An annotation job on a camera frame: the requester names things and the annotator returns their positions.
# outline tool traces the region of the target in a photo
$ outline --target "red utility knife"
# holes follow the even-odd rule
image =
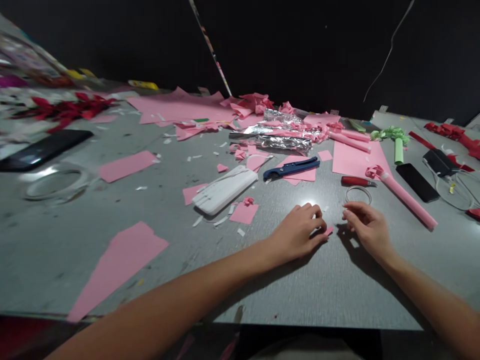
[[[373,181],[368,181],[367,179],[361,178],[361,177],[354,177],[354,176],[342,176],[341,177],[341,184],[342,185],[347,185],[347,186],[373,186],[376,187],[377,184]]]

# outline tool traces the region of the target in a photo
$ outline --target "white power bank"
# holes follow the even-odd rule
[[[193,205],[208,215],[215,215],[248,188],[259,175],[240,165],[208,184],[193,199]]]

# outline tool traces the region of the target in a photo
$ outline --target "left hand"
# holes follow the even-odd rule
[[[325,234],[310,237],[319,228],[327,229],[320,206],[310,203],[296,205],[263,242],[274,256],[275,265],[279,266],[310,254],[315,247],[326,242],[328,236]]]

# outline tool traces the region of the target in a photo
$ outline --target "hand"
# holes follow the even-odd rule
[[[275,265],[279,266],[310,254],[316,246],[326,242],[328,236],[325,234],[310,236],[319,228],[327,229],[320,206],[296,205],[263,242],[273,255]]]
[[[348,229],[358,234],[363,247],[378,262],[395,254],[389,237],[389,229],[383,214],[362,201],[350,201],[343,205],[342,220],[348,221]]]

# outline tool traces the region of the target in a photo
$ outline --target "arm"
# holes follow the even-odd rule
[[[318,205],[297,205],[267,239],[136,298],[72,337],[48,360],[156,359],[247,281],[326,241],[324,234],[310,238],[320,227],[327,226]]]
[[[435,331],[463,359],[480,359],[480,314],[393,249],[383,215],[364,202],[345,204],[343,219]]]

